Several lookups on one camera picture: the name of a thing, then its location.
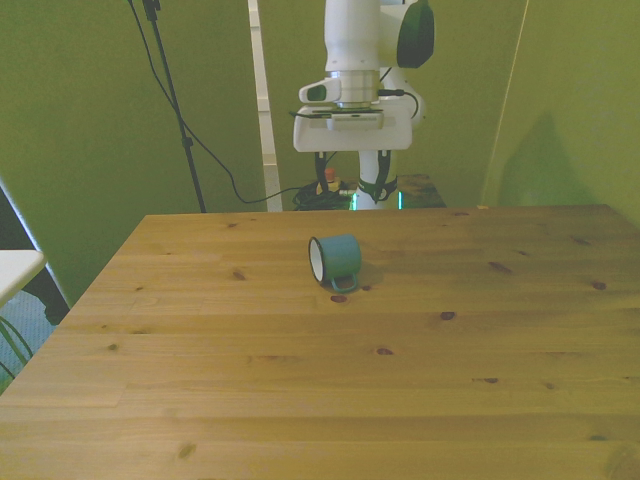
mug handle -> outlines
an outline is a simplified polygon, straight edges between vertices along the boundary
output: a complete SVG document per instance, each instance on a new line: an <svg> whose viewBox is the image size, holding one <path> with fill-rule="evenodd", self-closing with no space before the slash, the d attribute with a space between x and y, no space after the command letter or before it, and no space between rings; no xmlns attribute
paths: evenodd
<svg viewBox="0 0 640 480"><path fill-rule="evenodd" d="M332 278L331 279L331 285L333 286L333 289L338 292L338 293L349 293L349 292L353 292L356 288L358 288L358 279L356 278L356 274L352 274L351 278L353 279L353 285L351 285L348 288L340 288L338 287L338 285L336 284L336 279Z"/></svg>

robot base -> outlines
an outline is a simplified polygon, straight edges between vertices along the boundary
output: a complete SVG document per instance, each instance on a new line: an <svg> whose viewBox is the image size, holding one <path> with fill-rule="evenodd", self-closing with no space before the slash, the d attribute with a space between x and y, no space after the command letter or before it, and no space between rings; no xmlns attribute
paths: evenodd
<svg viewBox="0 0 640 480"><path fill-rule="evenodd" d="M400 205L400 192L396 190L389 198L378 203L373 201L371 195L363 192L358 188L354 195L352 209L353 210L399 210L402 208Z"/></svg>

green wall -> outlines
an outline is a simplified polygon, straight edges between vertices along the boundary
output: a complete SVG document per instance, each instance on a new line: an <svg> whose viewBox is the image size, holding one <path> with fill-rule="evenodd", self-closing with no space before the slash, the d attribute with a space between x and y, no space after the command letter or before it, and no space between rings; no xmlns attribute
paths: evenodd
<svg viewBox="0 0 640 480"><path fill-rule="evenodd" d="M640 226L639 18L637 0L530 0L487 203L605 203Z"/></svg>
<svg viewBox="0 0 640 480"><path fill-rule="evenodd" d="M450 206L477 205L491 158L498 120L526 0L430 0L436 50L421 69L408 72L427 102L427 120L401 153L400 174L428 173ZM260 2L269 97L282 187L314 178L313 155L292 145L298 90L325 76L324 1ZM357 176L357 154L333 161L340 176ZM284 199L291 208L290 197Z"/></svg>
<svg viewBox="0 0 640 480"><path fill-rule="evenodd" d="M261 197L246 2L161 4L185 119L241 192ZM73 303L144 215L198 211L177 121L124 0L3 1L0 45L0 179ZM194 152L210 211L264 210L237 201L226 174Z"/></svg>

black stand leg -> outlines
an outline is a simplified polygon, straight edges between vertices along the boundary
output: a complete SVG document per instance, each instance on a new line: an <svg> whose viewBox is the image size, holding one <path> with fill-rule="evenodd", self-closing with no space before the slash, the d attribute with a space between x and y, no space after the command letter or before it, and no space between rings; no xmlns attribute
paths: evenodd
<svg viewBox="0 0 640 480"><path fill-rule="evenodd" d="M164 47L162 46L162 39L160 38L160 31L158 30L158 15L156 10L160 10L159 0L142 0L144 3L144 10L147 13L147 19L151 22L153 27L153 34L156 37L156 43L158 44L158 50L160 51L160 57L162 58L162 65L164 66L164 73L167 76L167 83L169 84L169 92L171 94L171 103L173 109L178 117L178 125L180 126L180 134L182 135L182 146L184 147L184 153L187 155L187 161L189 162L189 170L191 171L191 178L193 180L193 186L196 190L196 196L198 197L198 204L200 205L200 212L207 213L207 209L204 205L204 199L202 198L202 190L200 189L200 182L198 181L198 175L196 174L196 166L193 161L193 155L191 153L191 147L193 146L193 140L187 136L187 132L184 128L184 120L182 120L182 114L180 113L180 106L178 105L178 97L176 91L173 88L173 81L171 80L171 72L169 71L169 63L164 53Z"/></svg>

wood grain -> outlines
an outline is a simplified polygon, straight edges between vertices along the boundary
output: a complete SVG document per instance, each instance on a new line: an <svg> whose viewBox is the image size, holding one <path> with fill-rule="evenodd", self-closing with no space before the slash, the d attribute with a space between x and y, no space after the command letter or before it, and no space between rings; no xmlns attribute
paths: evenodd
<svg viewBox="0 0 640 480"><path fill-rule="evenodd" d="M606 206L148 216L0 397L0 479L638 480L639 351Z"/></svg>

